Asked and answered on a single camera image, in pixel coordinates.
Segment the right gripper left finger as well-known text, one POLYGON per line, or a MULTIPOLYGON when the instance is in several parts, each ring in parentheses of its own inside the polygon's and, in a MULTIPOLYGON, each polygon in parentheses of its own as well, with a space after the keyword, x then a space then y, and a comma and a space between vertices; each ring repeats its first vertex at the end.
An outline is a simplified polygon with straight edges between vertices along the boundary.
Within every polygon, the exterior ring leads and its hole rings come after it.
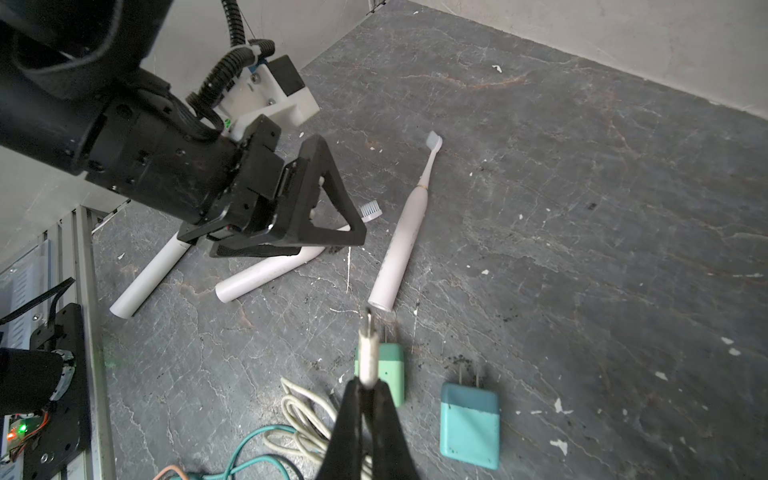
POLYGON ((363 386, 357 377, 347 383, 330 442, 317 480, 360 480, 362 454, 363 386))

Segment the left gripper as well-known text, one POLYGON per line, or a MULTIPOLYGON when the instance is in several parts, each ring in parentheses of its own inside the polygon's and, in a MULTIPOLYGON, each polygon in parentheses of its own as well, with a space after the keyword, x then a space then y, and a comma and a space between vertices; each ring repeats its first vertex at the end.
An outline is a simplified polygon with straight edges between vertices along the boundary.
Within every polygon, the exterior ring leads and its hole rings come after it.
POLYGON ((87 181, 183 221, 176 238, 211 240, 213 258, 365 242, 365 223, 320 135, 285 164, 275 152, 281 129, 267 116, 240 139, 226 137, 168 90, 108 89, 83 113, 87 181))

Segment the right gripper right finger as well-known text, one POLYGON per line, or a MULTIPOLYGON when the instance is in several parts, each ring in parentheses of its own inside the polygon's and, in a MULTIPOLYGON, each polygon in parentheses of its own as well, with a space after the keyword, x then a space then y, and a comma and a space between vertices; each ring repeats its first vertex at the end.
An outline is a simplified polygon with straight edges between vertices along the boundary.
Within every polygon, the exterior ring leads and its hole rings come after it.
POLYGON ((371 477, 383 480, 419 479, 386 382, 378 380, 372 389, 364 391, 362 412, 372 439, 371 477))

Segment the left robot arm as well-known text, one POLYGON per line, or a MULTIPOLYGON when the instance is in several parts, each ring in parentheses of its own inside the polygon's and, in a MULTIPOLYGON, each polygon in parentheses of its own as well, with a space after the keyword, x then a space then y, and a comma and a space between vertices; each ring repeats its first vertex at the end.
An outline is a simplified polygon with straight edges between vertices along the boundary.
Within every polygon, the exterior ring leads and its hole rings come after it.
POLYGON ((287 56, 248 37, 223 3, 227 52, 179 98, 144 70, 167 1, 5 1, 4 147, 180 220, 180 241, 215 257, 295 255, 360 246, 367 229, 326 140, 294 159, 284 130, 318 110, 287 56))

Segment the teal charger plug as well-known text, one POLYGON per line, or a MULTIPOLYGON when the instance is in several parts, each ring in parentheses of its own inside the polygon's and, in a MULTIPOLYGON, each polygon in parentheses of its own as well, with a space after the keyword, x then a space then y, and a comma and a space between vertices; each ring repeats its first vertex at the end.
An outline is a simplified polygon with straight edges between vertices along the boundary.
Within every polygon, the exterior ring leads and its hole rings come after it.
POLYGON ((441 387, 439 448, 442 456, 498 470, 501 408, 496 392, 460 382, 441 387))

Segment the green charger plug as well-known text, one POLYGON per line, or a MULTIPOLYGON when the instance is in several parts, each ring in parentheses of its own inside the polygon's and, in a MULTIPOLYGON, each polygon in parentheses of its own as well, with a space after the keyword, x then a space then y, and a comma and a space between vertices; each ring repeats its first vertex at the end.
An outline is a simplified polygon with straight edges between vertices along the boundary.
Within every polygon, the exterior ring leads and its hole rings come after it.
POLYGON ((388 385, 396 408, 405 403, 405 354, 398 343, 380 343, 378 360, 379 379, 388 385))

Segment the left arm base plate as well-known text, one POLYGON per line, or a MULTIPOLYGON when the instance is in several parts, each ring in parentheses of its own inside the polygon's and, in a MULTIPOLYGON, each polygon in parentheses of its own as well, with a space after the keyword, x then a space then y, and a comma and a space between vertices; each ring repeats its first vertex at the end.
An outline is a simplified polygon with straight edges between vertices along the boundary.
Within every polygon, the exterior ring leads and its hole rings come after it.
POLYGON ((24 449, 23 477, 50 479, 90 445, 90 405, 86 369, 83 308, 69 303, 51 324, 38 327, 30 347, 42 352, 44 385, 49 388, 43 409, 48 422, 24 449))

